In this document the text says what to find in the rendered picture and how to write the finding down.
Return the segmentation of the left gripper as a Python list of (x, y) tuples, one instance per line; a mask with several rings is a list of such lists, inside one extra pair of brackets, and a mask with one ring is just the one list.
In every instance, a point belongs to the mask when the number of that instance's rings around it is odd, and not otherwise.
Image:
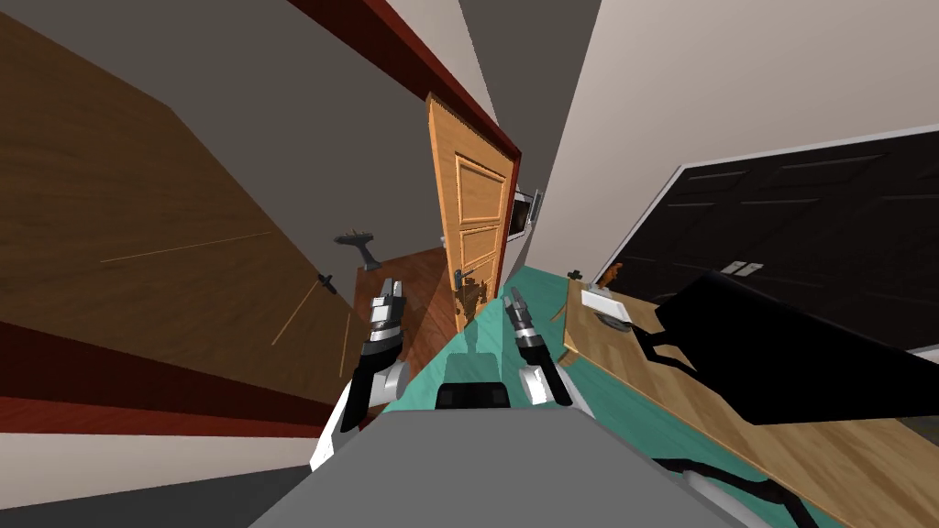
[(379, 297), (372, 300), (372, 320), (400, 320), (403, 317), (406, 298), (403, 297), (403, 283), (392, 282), (392, 295), (389, 295), (389, 280), (385, 279)]

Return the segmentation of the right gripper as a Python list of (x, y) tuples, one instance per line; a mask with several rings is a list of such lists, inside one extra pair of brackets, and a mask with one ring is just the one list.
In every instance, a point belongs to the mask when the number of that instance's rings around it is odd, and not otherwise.
[(526, 310), (527, 305), (522, 294), (515, 288), (511, 288), (511, 296), (503, 296), (504, 310), (510, 314), (510, 322), (515, 332), (535, 332), (530, 313)]

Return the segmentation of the white tray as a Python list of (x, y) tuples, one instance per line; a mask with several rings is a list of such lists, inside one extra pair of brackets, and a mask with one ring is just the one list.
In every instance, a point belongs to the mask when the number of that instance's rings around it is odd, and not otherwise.
[(590, 286), (587, 290), (581, 292), (581, 303), (598, 313), (622, 320), (624, 323), (632, 323), (625, 306), (615, 300), (613, 294), (607, 289), (597, 289)]

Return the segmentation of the light wooden panel door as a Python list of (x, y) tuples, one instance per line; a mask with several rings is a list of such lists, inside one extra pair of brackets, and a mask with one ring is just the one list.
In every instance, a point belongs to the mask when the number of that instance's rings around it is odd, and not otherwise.
[[(493, 300), (500, 286), (515, 162), (434, 93), (427, 96), (426, 109), (447, 278), (456, 328), (461, 332)], [(474, 270), (474, 284), (454, 291), (457, 269)]]

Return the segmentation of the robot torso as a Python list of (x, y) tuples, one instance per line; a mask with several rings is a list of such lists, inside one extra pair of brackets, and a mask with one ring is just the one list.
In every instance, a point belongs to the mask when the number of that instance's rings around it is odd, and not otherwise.
[(744, 528), (573, 408), (387, 412), (250, 528)]

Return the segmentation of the black chair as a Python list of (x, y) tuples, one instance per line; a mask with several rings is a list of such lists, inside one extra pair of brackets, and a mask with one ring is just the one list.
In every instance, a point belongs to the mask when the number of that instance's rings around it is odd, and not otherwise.
[(645, 358), (754, 425), (939, 416), (939, 365), (709, 271), (635, 326)]

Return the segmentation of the black panel door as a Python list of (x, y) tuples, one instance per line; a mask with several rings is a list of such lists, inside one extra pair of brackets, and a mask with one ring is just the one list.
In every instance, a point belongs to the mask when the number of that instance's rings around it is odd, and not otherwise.
[(707, 270), (904, 350), (939, 345), (939, 130), (681, 169), (615, 258), (661, 304)]

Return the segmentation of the wooden desk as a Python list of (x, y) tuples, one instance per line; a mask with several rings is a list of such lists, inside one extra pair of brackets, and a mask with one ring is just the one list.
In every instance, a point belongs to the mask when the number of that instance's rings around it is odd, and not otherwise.
[(583, 358), (848, 528), (939, 528), (939, 446), (888, 420), (757, 426), (635, 336), (599, 322), (567, 281), (563, 365)]

